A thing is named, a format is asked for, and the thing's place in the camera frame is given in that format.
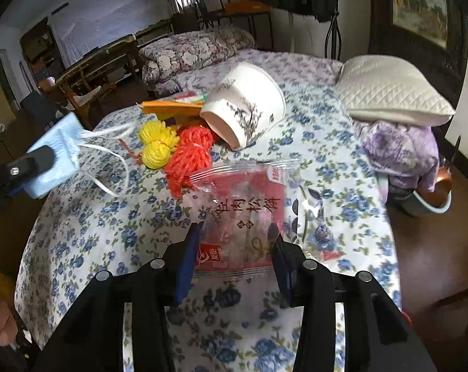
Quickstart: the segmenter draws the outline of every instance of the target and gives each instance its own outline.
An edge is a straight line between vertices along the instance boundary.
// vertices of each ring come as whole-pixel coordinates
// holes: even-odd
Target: red packaging
[[[191,175],[205,218],[196,275],[252,276],[272,264],[270,224],[283,230],[287,171],[238,162]]]

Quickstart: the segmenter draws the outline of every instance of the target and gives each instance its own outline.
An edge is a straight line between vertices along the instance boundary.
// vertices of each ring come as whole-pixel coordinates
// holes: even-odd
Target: clear plastic bag
[[[252,277],[272,265],[272,223],[283,231],[287,167],[292,161],[241,161],[190,176],[205,217],[196,276]]]
[[[290,208],[285,213],[284,238],[300,245],[307,258],[319,262],[339,259],[343,253],[326,223],[324,200],[316,189],[295,179],[289,178],[287,200]]]

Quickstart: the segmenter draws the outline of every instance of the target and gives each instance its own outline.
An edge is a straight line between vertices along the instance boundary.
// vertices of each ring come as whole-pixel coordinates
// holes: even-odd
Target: blue floral pattern
[[[286,118],[239,153],[216,144],[212,157],[217,163],[299,160],[300,183],[321,196],[326,224],[334,234],[325,242],[308,238],[304,250],[313,256],[321,250],[338,252],[340,256],[324,261],[330,270],[350,275],[369,270],[400,305],[387,211],[369,161],[351,132],[351,119],[326,85],[290,82],[280,86]],[[108,115],[98,128],[149,118],[134,106]],[[132,149],[141,149],[136,131],[124,140]],[[105,145],[126,158],[127,191],[112,198],[81,174],[75,175],[49,194],[24,251],[15,305],[41,346],[99,270],[113,274],[137,270],[160,257],[170,243],[183,240],[190,223],[205,216],[194,192],[181,200],[173,198],[162,170],[137,165],[118,142]],[[123,166],[107,154],[84,151],[81,167],[103,183],[122,188]],[[288,197],[285,205],[291,206],[293,199]],[[133,368],[131,317],[127,308],[125,370]],[[179,307],[167,309],[166,317],[177,370],[276,372],[292,368],[302,309],[287,306],[274,273],[269,272],[235,281],[193,280],[188,297]],[[336,317],[335,370],[342,371],[342,305],[337,304]]]

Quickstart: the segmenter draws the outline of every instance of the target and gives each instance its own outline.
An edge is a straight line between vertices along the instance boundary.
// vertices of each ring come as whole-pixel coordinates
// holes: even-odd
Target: white string
[[[104,192],[112,195],[113,197],[119,197],[121,196],[121,194],[125,193],[126,190],[127,190],[127,187],[129,186],[129,167],[127,166],[127,164],[125,163],[125,160],[123,159],[123,157],[121,157],[120,155],[116,154],[115,152],[109,150],[108,148],[105,148],[105,147],[102,147],[100,145],[95,145],[95,144],[80,144],[81,147],[86,147],[86,148],[93,148],[95,150],[99,150],[99,151],[103,151],[103,152],[107,152],[109,154],[112,154],[114,155],[115,157],[117,157],[118,159],[121,160],[121,162],[124,164],[124,168],[125,168],[125,179],[124,179],[124,187],[121,191],[120,194],[117,194],[116,192],[114,192],[113,190],[110,190],[108,187],[106,187],[103,183],[101,183],[98,179],[96,179],[94,176],[90,175],[89,173],[85,172],[82,170],[82,173],[87,177],[89,178],[90,180],[92,180],[96,186],[98,186],[101,190],[103,190]]]
[[[88,131],[84,130],[79,134],[79,137],[81,138],[92,138],[92,137],[100,137],[100,138],[106,138],[107,140],[118,140],[119,138],[124,138],[125,136],[128,136],[134,128],[136,127],[137,122],[133,121],[131,123],[126,123],[126,124],[121,124],[120,126],[114,126],[107,128],[105,130],[101,131]],[[116,131],[124,130],[121,134],[115,136],[115,137],[105,137],[106,134],[111,134]]]

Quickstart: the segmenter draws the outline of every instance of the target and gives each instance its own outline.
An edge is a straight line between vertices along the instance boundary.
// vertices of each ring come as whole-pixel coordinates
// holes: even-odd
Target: white pillow
[[[455,114],[423,74],[398,57],[349,59],[335,89],[349,115],[359,120],[440,126]]]

